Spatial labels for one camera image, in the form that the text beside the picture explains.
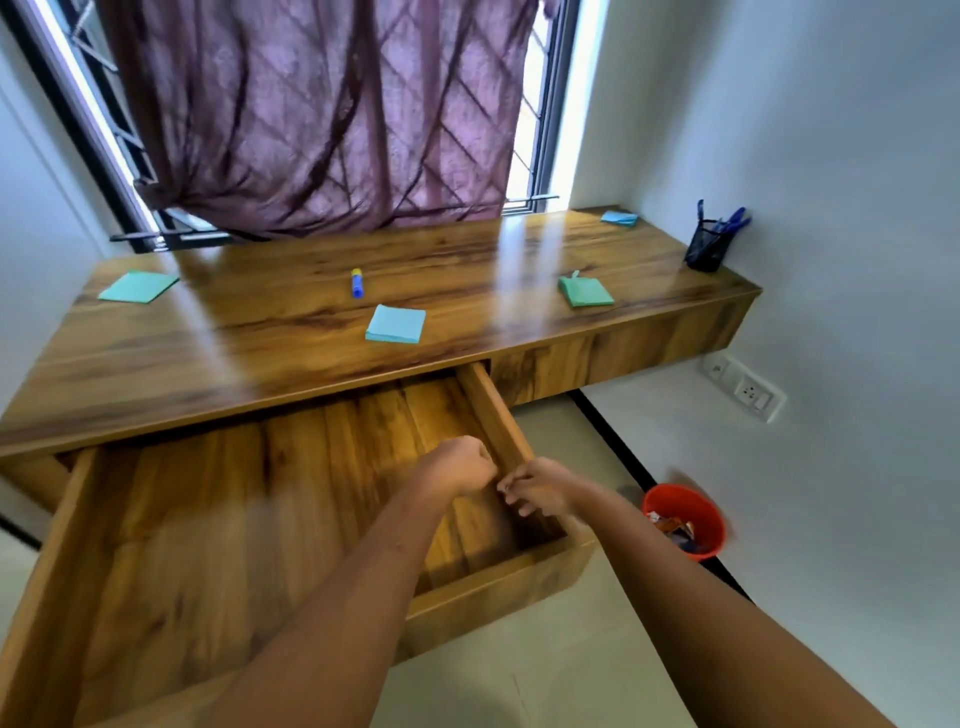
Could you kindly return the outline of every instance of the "green sticky note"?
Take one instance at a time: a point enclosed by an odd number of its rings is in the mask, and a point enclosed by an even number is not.
[[[580,271],[574,271],[570,278],[560,276],[558,284],[570,305],[610,305],[613,303],[613,298],[607,293],[603,283],[597,279],[580,278]]]
[[[415,308],[391,308],[379,305],[367,326],[368,341],[389,341],[396,344],[419,344],[426,311]]]
[[[164,273],[129,271],[115,280],[113,285],[97,298],[101,301],[149,303],[178,280],[180,279],[177,276],[167,276]]]

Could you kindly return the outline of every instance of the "curtain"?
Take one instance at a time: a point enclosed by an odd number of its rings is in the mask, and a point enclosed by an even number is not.
[[[149,206],[267,238],[500,214],[538,0],[98,7]]]

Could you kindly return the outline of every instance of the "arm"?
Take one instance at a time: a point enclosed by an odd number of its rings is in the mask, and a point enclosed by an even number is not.
[[[357,548],[240,673],[210,727],[369,725],[444,511],[495,475],[472,437],[424,455]]]
[[[538,458],[497,486],[527,516],[593,529],[698,726],[893,728],[866,698],[754,604],[690,561],[631,503]]]

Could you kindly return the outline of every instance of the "pen holder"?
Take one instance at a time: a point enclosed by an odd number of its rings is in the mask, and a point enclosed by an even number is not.
[[[703,273],[715,273],[723,256],[727,254],[736,232],[713,232],[716,220],[701,220],[693,233],[690,247],[686,249],[684,263],[687,267]]]

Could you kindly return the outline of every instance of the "electrical outlet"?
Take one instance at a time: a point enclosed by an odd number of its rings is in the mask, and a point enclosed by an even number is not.
[[[770,393],[761,387],[753,377],[747,375],[742,376],[740,381],[737,382],[736,389],[733,390],[733,396],[751,409],[756,409],[756,403],[761,396],[767,400],[770,399]]]
[[[724,352],[704,356],[700,360],[700,371],[764,422],[773,420],[786,402],[786,395],[777,387]]]

